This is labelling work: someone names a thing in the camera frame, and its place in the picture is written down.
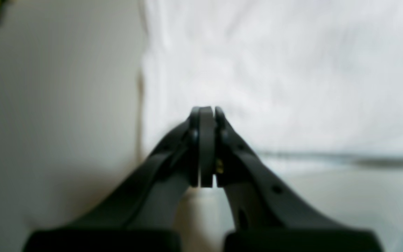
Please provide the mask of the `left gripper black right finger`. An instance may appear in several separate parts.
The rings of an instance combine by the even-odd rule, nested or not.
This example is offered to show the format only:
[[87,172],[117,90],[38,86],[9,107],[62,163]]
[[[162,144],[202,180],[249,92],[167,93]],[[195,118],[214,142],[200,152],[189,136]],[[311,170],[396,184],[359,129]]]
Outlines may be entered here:
[[217,155],[236,230],[226,252],[382,252],[374,232],[335,221],[267,168],[215,108]]

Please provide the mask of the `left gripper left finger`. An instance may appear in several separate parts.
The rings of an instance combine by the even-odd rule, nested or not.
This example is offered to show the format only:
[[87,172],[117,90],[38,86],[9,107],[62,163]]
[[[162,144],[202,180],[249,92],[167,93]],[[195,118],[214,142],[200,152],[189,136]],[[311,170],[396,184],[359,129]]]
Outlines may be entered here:
[[181,197],[198,185],[202,137],[213,145],[213,131],[212,108],[194,107],[106,199],[63,227],[33,233],[24,252],[181,252],[172,225]]

